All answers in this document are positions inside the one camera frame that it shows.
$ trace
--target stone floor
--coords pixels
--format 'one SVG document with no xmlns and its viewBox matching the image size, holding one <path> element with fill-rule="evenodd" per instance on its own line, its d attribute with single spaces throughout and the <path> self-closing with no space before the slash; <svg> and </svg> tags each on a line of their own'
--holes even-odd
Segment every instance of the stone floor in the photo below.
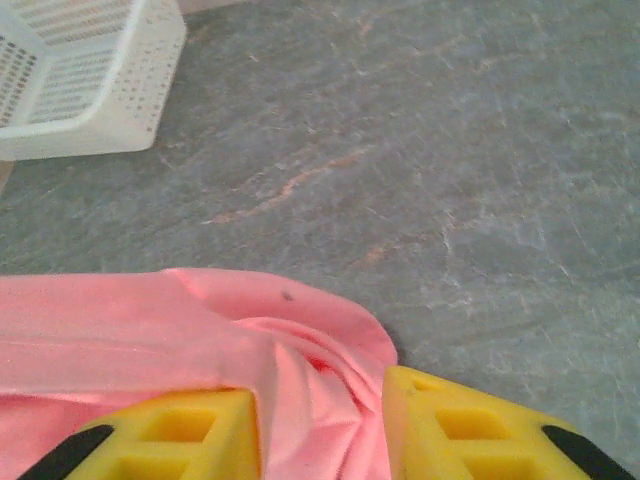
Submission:
<svg viewBox="0 0 640 480">
<path fill-rule="evenodd" d="M 0 272 L 266 270 L 640 475 L 640 4 L 268 0 L 189 19 L 149 151 L 22 162 Z"/>
</svg>

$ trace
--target pink fabric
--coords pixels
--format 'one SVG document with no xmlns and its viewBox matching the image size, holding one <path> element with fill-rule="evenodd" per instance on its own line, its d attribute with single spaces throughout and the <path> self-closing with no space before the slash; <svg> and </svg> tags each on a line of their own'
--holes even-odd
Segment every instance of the pink fabric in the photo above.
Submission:
<svg viewBox="0 0 640 480">
<path fill-rule="evenodd" d="M 388 480 L 396 352 L 363 308 L 281 277 L 174 269 L 0 277 L 0 480 L 162 391 L 247 387 L 269 480 Z"/>
</svg>

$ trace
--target plastic basket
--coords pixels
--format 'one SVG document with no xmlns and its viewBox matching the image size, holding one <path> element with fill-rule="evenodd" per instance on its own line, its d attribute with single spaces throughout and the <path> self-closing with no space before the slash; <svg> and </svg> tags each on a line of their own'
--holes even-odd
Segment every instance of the plastic basket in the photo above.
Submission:
<svg viewBox="0 0 640 480">
<path fill-rule="evenodd" d="M 185 35 L 173 0 L 0 0 L 0 160 L 150 147 Z"/>
</svg>

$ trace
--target perforated basket wall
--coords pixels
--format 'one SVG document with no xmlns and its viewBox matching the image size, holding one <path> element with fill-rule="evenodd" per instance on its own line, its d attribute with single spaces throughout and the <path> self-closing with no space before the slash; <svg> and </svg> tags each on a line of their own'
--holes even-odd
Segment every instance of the perforated basket wall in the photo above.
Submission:
<svg viewBox="0 0 640 480">
<path fill-rule="evenodd" d="M 148 148 L 185 34 L 174 0 L 0 0 L 0 161 Z"/>
</svg>

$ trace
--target floor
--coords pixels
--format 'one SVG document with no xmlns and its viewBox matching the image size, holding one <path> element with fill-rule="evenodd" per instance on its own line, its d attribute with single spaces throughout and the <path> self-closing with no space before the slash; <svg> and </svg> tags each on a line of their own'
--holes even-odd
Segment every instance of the floor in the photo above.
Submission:
<svg viewBox="0 0 640 480">
<path fill-rule="evenodd" d="M 0 272 L 287 275 L 369 308 L 406 364 L 565 417 L 640 475 L 638 18 L 634 0 L 193 16 L 154 148 L 16 165 Z"/>
</svg>

